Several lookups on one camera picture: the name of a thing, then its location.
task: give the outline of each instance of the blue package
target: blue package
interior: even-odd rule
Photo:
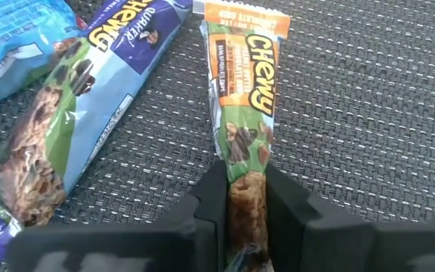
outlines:
[[[0,0],[0,100],[51,71],[79,25],[64,0]]]
[[[0,150],[0,258],[47,224],[171,43],[192,0],[105,1]]]

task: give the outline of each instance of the gray woven mat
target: gray woven mat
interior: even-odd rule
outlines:
[[[87,21],[100,4],[69,3]],[[435,221],[435,0],[253,3],[293,16],[273,164],[368,220]],[[198,23],[185,23],[54,224],[151,222],[216,160]],[[33,95],[0,103],[0,143]]]

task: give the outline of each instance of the chewy logo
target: chewy logo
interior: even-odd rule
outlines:
[[[105,53],[119,36],[119,30],[127,26],[152,1],[128,0],[119,12],[115,13],[105,23],[96,27],[88,34],[88,41]]]
[[[275,52],[273,41],[266,36],[249,35],[246,37],[251,61],[254,64],[255,80],[249,93],[249,104],[255,110],[271,117],[275,100]]]

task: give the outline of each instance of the granola bar wrapper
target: granola bar wrapper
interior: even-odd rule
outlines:
[[[0,100],[50,72],[84,27],[64,0],[0,0]]]
[[[229,271],[269,270],[266,178],[273,143],[279,41],[290,17],[250,5],[194,1],[204,14],[209,103],[227,163]]]
[[[22,227],[47,224],[120,120],[191,0],[105,1],[0,149],[0,258]]]

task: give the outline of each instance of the crimped wrapper end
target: crimped wrapper end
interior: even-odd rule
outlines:
[[[205,12],[205,0],[194,0],[193,1],[193,13],[204,15]]]

